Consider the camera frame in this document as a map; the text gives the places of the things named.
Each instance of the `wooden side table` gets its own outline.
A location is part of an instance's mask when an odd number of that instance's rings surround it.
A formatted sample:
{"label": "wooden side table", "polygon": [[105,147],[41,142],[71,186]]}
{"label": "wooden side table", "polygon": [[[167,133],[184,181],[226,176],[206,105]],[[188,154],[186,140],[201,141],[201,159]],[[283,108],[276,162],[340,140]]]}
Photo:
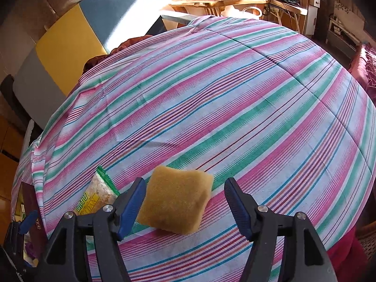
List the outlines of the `wooden side table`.
{"label": "wooden side table", "polygon": [[208,15],[220,16],[224,7],[228,5],[252,4],[263,10],[268,0],[175,0],[170,3],[176,12],[188,13],[185,7],[200,7]]}

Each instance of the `wall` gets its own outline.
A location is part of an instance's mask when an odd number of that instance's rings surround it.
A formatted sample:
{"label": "wall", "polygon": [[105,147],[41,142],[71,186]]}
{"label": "wall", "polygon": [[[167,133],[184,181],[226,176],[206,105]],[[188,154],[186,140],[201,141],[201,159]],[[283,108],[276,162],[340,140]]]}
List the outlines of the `wall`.
{"label": "wall", "polygon": [[[326,33],[329,27],[329,15],[334,13],[334,2],[338,1],[343,6],[348,8],[350,11],[355,13],[361,20],[364,21],[362,13],[359,11],[358,7],[354,4],[353,0],[321,0],[320,8],[317,15],[317,29],[319,38],[326,38]],[[364,41],[370,42],[373,46],[376,46],[376,42],[363,30],[351,30],[352,26],[348,24],[345,26],[350,32],[356,34],[356,36]]]}

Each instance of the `plastic food wrapper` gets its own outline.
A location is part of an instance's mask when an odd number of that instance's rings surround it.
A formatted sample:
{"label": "plastic food wrapper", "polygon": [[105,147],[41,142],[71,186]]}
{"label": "plastic food wrapper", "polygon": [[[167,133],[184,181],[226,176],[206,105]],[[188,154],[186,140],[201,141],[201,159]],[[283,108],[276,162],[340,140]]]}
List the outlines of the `plastic food wrapper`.
{"label": "plastic food wrapper", "polygon": [[106,204],[114,203],[120,195],[105,170],[98,166],[93,179],[73,210],[76,215],[95,213]]}

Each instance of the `silver bolt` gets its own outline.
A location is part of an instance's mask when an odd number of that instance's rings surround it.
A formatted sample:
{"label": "silver bolt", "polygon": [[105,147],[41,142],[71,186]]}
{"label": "silver bolt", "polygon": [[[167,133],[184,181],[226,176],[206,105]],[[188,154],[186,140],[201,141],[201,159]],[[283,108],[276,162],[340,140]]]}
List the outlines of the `silver bolt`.
{"label": "silver bolt", "polygon": [[105,212],[111,212],[112,210],[113,210],[113,206],[111,204],[106,204],[103,207],[103,211],[105,211]]}
{"label": "silver bolt", "polygon": [[65,212],[64,214],[64,218],[72,218],[73,217],[73,212],[72,211],[68,211],[68,212]]}
{"label": "silver bolt", "polygon": [[305,215],[305,213],[303,213],[303,212],[298,212],[298,213],[296,214],[296,217],[297,217],[298,219],[306,219],[306,218],[307,218],[307,215]]}
{"label": "silver bolt", "polygon": [[264,205],[260,205],[257,207],[257,210],[259,210],[260,212],[268,212],[268,207],[264,206]]}

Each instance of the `red cloth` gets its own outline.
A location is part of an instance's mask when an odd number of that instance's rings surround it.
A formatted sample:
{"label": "red cloth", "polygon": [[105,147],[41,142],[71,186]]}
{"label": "red cloth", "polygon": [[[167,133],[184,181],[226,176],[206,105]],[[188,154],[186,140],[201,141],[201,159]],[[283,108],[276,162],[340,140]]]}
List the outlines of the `red cloth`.
{"label": "red cloth", "polygon": [[363,247],[355,237],[355,227],[328,250],[338,282],[354,282],[367,265]]}

